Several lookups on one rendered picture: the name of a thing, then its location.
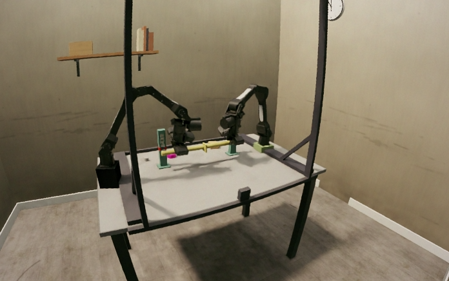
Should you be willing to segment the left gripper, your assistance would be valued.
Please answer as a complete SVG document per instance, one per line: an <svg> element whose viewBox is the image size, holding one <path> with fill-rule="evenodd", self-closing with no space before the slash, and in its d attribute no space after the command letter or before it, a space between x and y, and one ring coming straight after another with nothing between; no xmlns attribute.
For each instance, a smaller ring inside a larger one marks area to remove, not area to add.
<svg viewBox="0 0 449 281"><path fill-rule="evenodd" d="M172 129L173 129L173 132L172 132ZM168 128L167 133L169 135L171 133L173 133L173 135L171 135L171 137L170 137L170 141L172 143L173 149L175 150L175 154L177 156L188 155L189 150L188 150L187 146L185 146L183 143L183 139L184 139L184 136L186 136L186 133L184 132L182 134L178 134L174 131L174 127Z"/></svg>

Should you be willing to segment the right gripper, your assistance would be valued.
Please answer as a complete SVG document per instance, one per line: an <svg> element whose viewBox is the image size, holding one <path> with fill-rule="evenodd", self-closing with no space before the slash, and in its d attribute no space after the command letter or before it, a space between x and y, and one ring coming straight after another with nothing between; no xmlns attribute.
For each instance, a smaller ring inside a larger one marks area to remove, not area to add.
<svg viewBox="0 0 449 281"><path fill-rule="evenodd" d="M228 141L230 141L230 142L229 142L229 145L232 145L232 144L234 144L234 145L244 144L244 139L242 138L242 136L239 136L239 135L237 134L237 133L239 133L239 130L238 130L238 129L239 129L240 127L241 127L241 125L238 125L238 126L233 125L233 126L231 126L231 128L232 128L232 134L226 137L226 139L227 139ZM231 140L230 140L230 139L231 139Z"/></svg>

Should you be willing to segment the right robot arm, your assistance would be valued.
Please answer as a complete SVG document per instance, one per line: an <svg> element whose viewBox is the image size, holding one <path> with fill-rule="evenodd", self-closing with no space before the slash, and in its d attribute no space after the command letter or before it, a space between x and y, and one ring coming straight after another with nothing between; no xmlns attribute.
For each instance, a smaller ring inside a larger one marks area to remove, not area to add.
<svg viewBox="0 0 449 281"><path fill-rule="evenodd" d="M257 124L257 134L259 135L259 144L261 146L268 146L269 140L272 134L270 125L267 122L266 115L266 99L268 97L268 88L265 86L258 86L256 84L250 84L249 87L237 98L232 99L228 103L223 118L220 120L220 127L218 127L219 134L223 137L227 137L232 134L233 125L240 125L243 115L243 106L245 107L246 101L255 94L259 105L259 123ZM267 94L267 95L266 95ZM230 111L231 110L231 111ZM235 111L235 112L232 112Z"/></svg>

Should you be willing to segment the yellow long bar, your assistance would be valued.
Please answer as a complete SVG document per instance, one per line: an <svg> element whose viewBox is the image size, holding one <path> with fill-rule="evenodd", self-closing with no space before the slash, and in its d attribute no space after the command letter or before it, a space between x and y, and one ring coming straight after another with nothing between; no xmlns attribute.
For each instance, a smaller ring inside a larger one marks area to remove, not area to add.
<svg viewBox="0 0 449 281"><path fill-rule="evenodd" d="M207 148L214 148L214 147L219 147L219 146L226 146L229 145L229 140L228 141L223 141L223 142L215 142L215 143L211 143L211 144L205 144L203 143L203 145L198 145L198 146L191 146L191 147L187 147L189 151L196 151L196 150L203 150L205 153L207 153ZM174 150L163 150L161 152L162 156L165 155L173 155L175 154Z"/></svg>

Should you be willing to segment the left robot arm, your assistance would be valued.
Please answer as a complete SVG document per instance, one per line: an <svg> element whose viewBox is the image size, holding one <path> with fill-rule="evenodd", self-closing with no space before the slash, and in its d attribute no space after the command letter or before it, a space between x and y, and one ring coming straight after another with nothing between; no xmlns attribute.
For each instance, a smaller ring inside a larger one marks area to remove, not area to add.
<svg viewBox="0 0 449 281"><path fill-rule="evenodd" d="M137 88L132 87L133 102L136 100L137 97L141 97L148 94L157 99L159 102L163 103L165 106L167 106L179 118L179 119L175 118L171 119L171 124L175 125L174 131L178 134L182 134L185 132L186 136L184 136L183 143L185 142L192 143L195 139L192 131L201 131L202 128L201 118L189 117L188 110L183 105L180 105L176 102L171 101L169 98L166 98L165 95L157 91L152 85ZM99 158L101 163L100 168L110 168L115 163L112 150L113 148L115 148L115 145L118 141L118 137L116 137L116 135L125 115L126 109L124 97L123 104L121 105L119 112L115 118L115 121L110 129L111 131L108 132L108 134L105 137L106 139L103 140L103 143L99 149ZM184 120L182 120L182 118Z"/></svg>

